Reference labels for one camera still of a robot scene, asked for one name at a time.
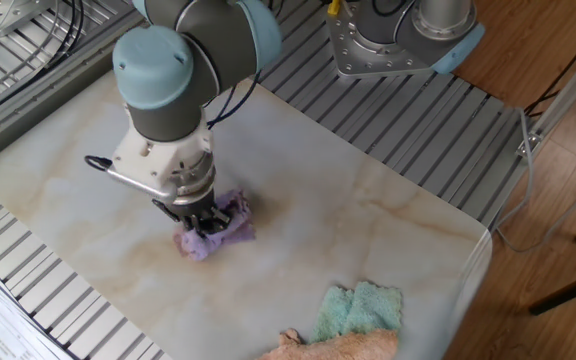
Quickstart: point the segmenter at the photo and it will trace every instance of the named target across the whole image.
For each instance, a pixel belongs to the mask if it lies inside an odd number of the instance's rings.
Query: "wooden floor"
[[[535,100],[576,52],[576,1],[479,4],[488,34],[459,74],[510,105]],[[538,243],[576,200],[576,104],[536,160],[526,208],[502,227],[517,247]],[[527,179],[508,208],[523,198]],[[527,306],[576,280],[576,210],[551,240],[517,254],[496,236],[488,275],[448,350],[446,360],[576,359],[576,300],[539,317]]]

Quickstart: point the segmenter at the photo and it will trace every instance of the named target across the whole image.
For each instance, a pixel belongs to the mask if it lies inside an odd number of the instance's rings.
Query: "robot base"
[[[430,73],[433,70],[397,44],[377,44],[357,31],[356,5],[342,1],[337,16],[327,15],[330,40],[341,75],[352,78]]]

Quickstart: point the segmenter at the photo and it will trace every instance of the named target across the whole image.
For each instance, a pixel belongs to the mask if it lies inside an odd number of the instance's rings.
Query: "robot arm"
[[[212,133],[202,105],[258,72],[281,51],[274,16],[259,0],[142,0],[153,24],[124,34],[113,70],[130,123],[112,160],[93,167],[153,197],[200,234],[223,230],[214,204]]]

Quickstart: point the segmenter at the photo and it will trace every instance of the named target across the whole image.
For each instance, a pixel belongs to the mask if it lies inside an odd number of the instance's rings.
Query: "crumpled cloth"
[[[310,343],[348,333],[368,334],[376,329],[401,329],[402,293],[362,281],[355,290],[328,289],[319,308]]]
[[[278,348],[258,360],[392,360],[397,343],[396,331],[379,329],[303,345],[297,331],[290,329],[279,336]]]
[[[228,214],[234,214],[226,230],[199,236],[195,229],[187,231],[183,226],[173,235],[177,250],[183,257],[194,261],[205,259],[222,245],[234,244],[255,239],[250,205],[243,190],[231,190],[215,199],[217,207]]]

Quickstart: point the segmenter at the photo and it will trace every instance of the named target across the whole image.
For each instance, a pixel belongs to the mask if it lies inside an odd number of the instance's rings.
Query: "purple cloth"
[[[182,256],[201,261],[221,245],[255,239],[252,213],[243,190],[231,190],[215,199],[215,203],[220,210],[232,216],[228,228],[202,238],[196,230],[186,231],[183,226],[180,227],[175,231],[173,240]]]

